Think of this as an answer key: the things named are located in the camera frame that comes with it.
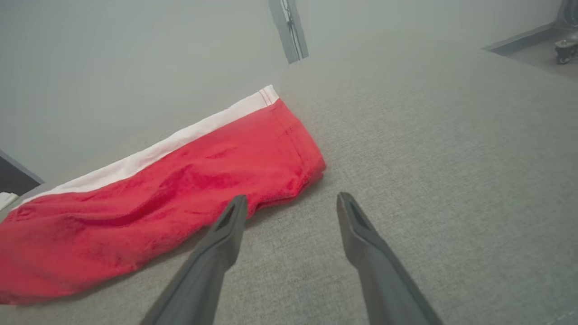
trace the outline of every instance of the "floor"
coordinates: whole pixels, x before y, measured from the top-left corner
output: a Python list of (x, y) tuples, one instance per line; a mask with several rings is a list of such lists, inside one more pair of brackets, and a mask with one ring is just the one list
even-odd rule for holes
[(555, 61), (554, 42), (564, 38), (565, 33), (566, 31), (549, 32), (530, 43), (520, 44), (515, 49), (510, 48), (499, 54), (578, 81), (578, 58), (565, 65), (558, 65)]

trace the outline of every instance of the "black object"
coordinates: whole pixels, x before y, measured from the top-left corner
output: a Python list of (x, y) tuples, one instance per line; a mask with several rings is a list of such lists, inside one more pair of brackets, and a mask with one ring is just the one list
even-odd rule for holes
[(142, 324), (213, 323), (223, 277), (237, 260), (247, 219), (247, 198), (233, 198), (197, 244)]
[(343, 248), (361, 279), (372, 325), (441, 325), (434, 310), (353, 196), (339, 193), (337, 215)]

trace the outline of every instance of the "red towel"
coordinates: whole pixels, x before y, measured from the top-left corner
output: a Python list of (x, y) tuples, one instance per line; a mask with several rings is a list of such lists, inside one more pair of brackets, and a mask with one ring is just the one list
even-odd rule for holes
[(0, 302), (67, 296), (142, 267), (231, 198), (295, 198), (323, 157), (271, 86), (142, 152), (37, 195), (0, 223)]

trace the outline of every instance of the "white fabric edge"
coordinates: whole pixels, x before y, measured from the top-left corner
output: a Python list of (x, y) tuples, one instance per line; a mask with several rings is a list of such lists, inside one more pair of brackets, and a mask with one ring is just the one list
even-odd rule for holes
[(118, 182), (119, 180), (129, 178), (183, 145), (194, 141), (205, 134), (213, 132), (226, 124), (238, 120), (243, 116), (272, 105), (277, 101), (277, 99), (279, 99), (279, 96), (273, 89), (273, 86), (268, 85), (259, 92), (238, 101), (228, 109), (213, 114), (186, 128), (180, 129), (173, 135), (155, 143), (147, 149), (134, 153), (86, 175), (70, 180), (52, 190), (29, 197), (23, 200), (21, 204), (30, 202), (31, 200), (44, 195), (93, 191), (114, 182)]

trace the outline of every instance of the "gray textured surface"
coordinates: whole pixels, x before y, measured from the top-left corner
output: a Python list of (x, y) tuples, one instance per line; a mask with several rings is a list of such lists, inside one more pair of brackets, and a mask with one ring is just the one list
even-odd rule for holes
[[(447, 325), (578, 322), (578, 83), (496, 54), (411, 34), (360, 41), (191, 103), (202, 113), (159, 121), (61, 180), (269, 83), (328, 169), (295, 202), (249, 221), (216, 324), (367, 324), (340, 242), (343, 190)], [(86, 293), (0, 306), (2, 322), (135, 324), (194, 240)]]

